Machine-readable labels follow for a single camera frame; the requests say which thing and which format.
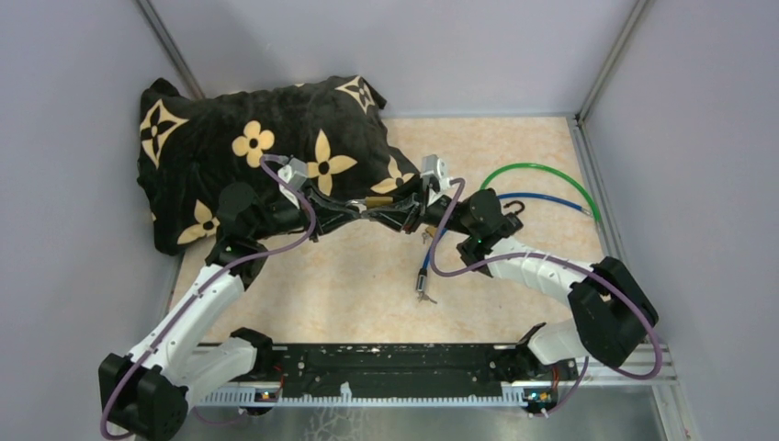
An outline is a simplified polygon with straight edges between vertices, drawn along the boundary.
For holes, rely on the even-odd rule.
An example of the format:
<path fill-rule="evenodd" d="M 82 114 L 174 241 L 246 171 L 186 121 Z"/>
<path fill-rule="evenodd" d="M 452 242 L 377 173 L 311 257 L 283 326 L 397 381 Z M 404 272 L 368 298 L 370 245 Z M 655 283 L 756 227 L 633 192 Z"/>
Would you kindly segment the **large brass padlock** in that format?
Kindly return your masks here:
<path fill-rule="evenodd" d="M 367 196 L 364 198 L 354 198 L 347 200 L 345 205 L 362 213 L 369 209 L 376 209 L 379 207 L 391 205 L 393 202 L 394 197 L 392 196 Z"/>

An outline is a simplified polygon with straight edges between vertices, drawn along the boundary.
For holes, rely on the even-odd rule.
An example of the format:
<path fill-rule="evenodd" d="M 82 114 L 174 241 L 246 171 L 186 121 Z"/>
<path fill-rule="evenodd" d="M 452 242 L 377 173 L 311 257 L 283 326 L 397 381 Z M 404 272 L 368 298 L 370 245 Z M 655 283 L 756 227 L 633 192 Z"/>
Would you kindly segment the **blue cable lock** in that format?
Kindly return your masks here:
<path fill-rule="evenodd" d="M 508 203 L 511 200 L 521 200 L 524 202 L 526 198 L 550 201 L 553 203 L 566 206 L 571 209 L 575 209 L 590 218 L 594 218 L 594 214 L 590 209 L 586 209 L 582 205 L 568 201 L 567 199 L 558 198 L 546 194 L 533 193 L 533 192 L 510 192 L 510 193 L 500 194 L 497 196 L 497 198 L 501 200 L 506 200 L 506 203 Z M 424 255 L 423 262 L 417 273 L 417 278 L 415 281 L 415 292 L 417 295 L 421 292 L 426 293 L 425 289 L 426 289 L 426 283 L 428 279 L 428 267 L 430 265 L 431 255 L 432 255 L 432 247 L 429 247 Z"/>

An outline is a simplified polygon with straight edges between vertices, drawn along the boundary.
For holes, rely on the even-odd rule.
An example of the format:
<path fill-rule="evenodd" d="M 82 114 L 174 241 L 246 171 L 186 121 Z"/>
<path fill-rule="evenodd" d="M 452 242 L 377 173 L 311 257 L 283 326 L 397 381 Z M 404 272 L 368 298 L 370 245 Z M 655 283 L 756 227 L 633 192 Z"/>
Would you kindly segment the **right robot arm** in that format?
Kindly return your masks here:
<path fill-rule="evenodd" d="M 626 265 L 607 256 L 585 263 L 545 253 L 521 243 L 515 233 L 522 223 L 514 212 L 503 212 L 491 188 L 464 200 L 441 197 L 424 204 L 413 194 L 388 205 L 367 209 L 364 218 L 399 232 L 421 224 L 437 228 L 427 258 L 440 277 L 479 272 L 511 280 L 567 306 L 565 322 L 542 324 L 525 339 L 517 366 L 530 379 L 542 378 L 563 359 L 591 356 L 616 372 L 644 341 L 649 340 L 655 362 L 662 362 L 655 330 L 658 314 Z"/>

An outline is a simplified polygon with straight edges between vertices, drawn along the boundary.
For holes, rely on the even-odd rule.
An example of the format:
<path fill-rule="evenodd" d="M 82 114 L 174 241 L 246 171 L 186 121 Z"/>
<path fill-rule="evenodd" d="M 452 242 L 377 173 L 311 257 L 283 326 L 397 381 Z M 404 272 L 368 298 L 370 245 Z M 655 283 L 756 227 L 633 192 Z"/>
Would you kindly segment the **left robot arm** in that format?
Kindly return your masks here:
<path fill-rule="evenodd" d="M 244 183 L 222 191 L 217 239 L 185 296 L 125 355 L 108 354 L 98 368 L 106 440 L 139 436 L 169 440 L 189 412 L 211 392 L 247 374 L 268 378 L 276 366 L 270 340 L 239 330 L 205 356 L 193 349 L 228 306 L 254 283 L 268 257 L 360 218 L 358 208 L 320 191 L 281 187 L 264 205 Z"/>

